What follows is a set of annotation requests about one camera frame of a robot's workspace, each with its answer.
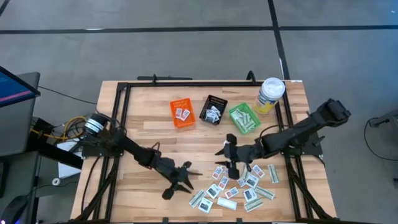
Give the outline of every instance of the wooden table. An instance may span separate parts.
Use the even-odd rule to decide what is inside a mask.
[[[112,113],[117,83],[116,81],[103,82],[99,94],[97,109],[108,116]],[[303,83],[286,81],[286,87],[294,122],[306,118],[308,102]],[[192,161],[191,170],[203,174],[203,176],[191,176],[190,180],[195,188],[193,194],[200,189],[206,191],[211,184],[218,184],[221,179],[214,180],[211,175],[217,167],[214,162],[225,161],[223,156],[215,156],[214,153],[223,147],[227,133],[233,133],[238,137],[238,145],[253,144],[261,130],[277,124],[275,110],[272,110],[269,114],[258,115],[262,122],[261,127],[253,133],[242,135],[229,118],[229,109],[242,102],[252,105],[258,91],[258,86],[134,87],[131,89],[126,120],[127,135],[145,147],[151,147],[160,141],[162,156],[174,159],[177,166],[181,166],[185,161]],[[209,94],[228,100],[226,112],[218,126],[205,123],[198,118]],[[192,101],[197,120],[195,126],[177,129],[173,125],[169,102],[187,97]],[[282,114],[285,115],[283,103],[280,105]],[[122,106],[123,100],[119,107],[118,119],[120,119]],[[276,131],[278,131],[277,128],[271,129],[269,133]],[[80,214],[81,198],[94,159],[89,158],[84,161],[71,218]],[[327,213],[335,216],[335,208],[322,163],[313,156],[302,156],[302,160],[309,191]],[[97,191],[101,164],[100,159],[94,168],[85,206]],[[242,218],[244,222],[294,221],[284,158],[276,155],[269,159],[255,160],[252,165],[254,164],[259,165],[266,173],[266,176],[260,180],[259,186],[274,192],[274,200],[264,198],[263,206],[247,213],[243,206],[245,199],[242,192],[248,187],[240,188],[235,180],[230,179],[220,196],[224,196],[227,190],[237,187],[239,194],[232,198],[238,203],[236,211],[217,205],[216,198],[212,200],[214,204],[210,213],[205,214],[189,206],[188,203],[193,194],[176,192],[171,200],[163,200],[161,195],[166,188],[170,187],[169,182],[156,171],[141,167],[132,155],[125,153],[119,164],[111,221],[161,222],[163,217],[169,217],[170,222],[235,222],[237,218]],[[278,184],[271,182],[267,170],[268,164],[275,165],[280,180]],[[297,193],[301,214],[305,217],[305,207],[299,189]],[[106,201],[107,194],[103,197],[100,217],[104,217]]]

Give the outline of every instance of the black basket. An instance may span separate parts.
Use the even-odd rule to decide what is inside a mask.
[[[223,117],[223,114],[224,114],[224,111],[225,111],[227,103],[228,103],[228,101],[226,101],[226,100],[223,100],[223,99],[218,98],[216,96],[209,95],[207,97],[205,105],[203,106],[203,109],[200,112],[199,118],[202,121],[204,121],[204,122],[207,122],[207,123],[210,123],[210,124],[214,124],[214,125],[219,125],[220,121],[221,121],[221,119]],[[221,114],[220,119],[218,121],[214,122],[214,123],[210,122],[210,121],[207,121],[205,119],[206,118],[206,110],[210,109],[211,106],[215,106],[220,111],[220,114]]]

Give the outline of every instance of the black line on floor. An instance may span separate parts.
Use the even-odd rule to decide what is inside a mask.
[[[398,29],[398,25],[374,26],[281,26],[279,30],[386,30]]]
[[[4,12],[4,10],[6,10],[6,7],[7,7],[8,3],[10,3],[10,1],[11,0],[4,0],[4,2],[2,3],[2,5],[0,7],[0,16]]]
[[[282,64],[282,75],[284,79],[290,80],[290,74],[289,74],[289,69],[287,68],[284,45],[282,43],[282,37],[280,36],[278,20],[276,18],[276,11],[273,0],[268,0],[268,6],[269,6],[269,12],[271,14],[272,26],[274,27],[276,47],[278,49],[278,55],[280,58],[280,62]]]
[[[155,27],[115,29],[42,29],[0,30],[0,34],[108,34],[141,32],[214,32],[214,31],[262,31],[274,30],[271,26],[214,26],[214,27]]]

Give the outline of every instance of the green basket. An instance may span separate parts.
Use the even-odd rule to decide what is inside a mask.
[[[254,127],[250,130],[244,130],[244,128],[242,128],[242,126],[239,124],[238,121],[236,121],[233,116],[231,115],[231,113],[233,113],[234,111],[236,111],[237,109],[239,109],[242,112],[245,112],[247,114],[249,114],[250,118],[254,121]],[[260,126],[261,122],[259,120],[259,118],[256,116],[256,114],[253,112],[252,109],[250,109],[249,105],[247,103],[241,103],[238,106],[235,106],[234,108],[230,109],[228,111],[229,113],[229,117],[234,121],[234,124],[236,125],[236,127],[238,127],[239,131],[242,134],[247,134],[250,133],[252,131],[254,131],[258,126]]]

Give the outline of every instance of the yellow cable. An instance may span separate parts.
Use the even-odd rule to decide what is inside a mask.
[[[67,122],[67,124],[65,125],[65,128],[63,129],[63,134],[62,134],[62,136],[58,137],[58,136],[53,136],[53,135],[51,135],[51,134],[43,134],[43,135],[44,135],[45,137],[54,138],[54,139],[60,139],[60,140],[63,140],[63,141],[68,140],[68,139],[73,139],[73,138],[79,137],[79,136],[81,136],[81,135],[83,134],[83,131],[80,131],[77,135],[72,136],[72,137],[70,137],[70,138],[69,138],[69,137],[66,137],[67,129],[68,129],[69,124],[70,124],[72,121],[75,121],[75,120],[77,120],[77,119],[83,119],[84,121],[87,121],[85,117],[83,117],[83,116],[77,116],[77,117],[74,117],[74,118],[70,119],[70,120]],[[33,133],[36,133],[36,134],[40,134],[38,131],[36,131],[36,130],[34,130],[34,129],[31,129],[30,131],[32,131]]]

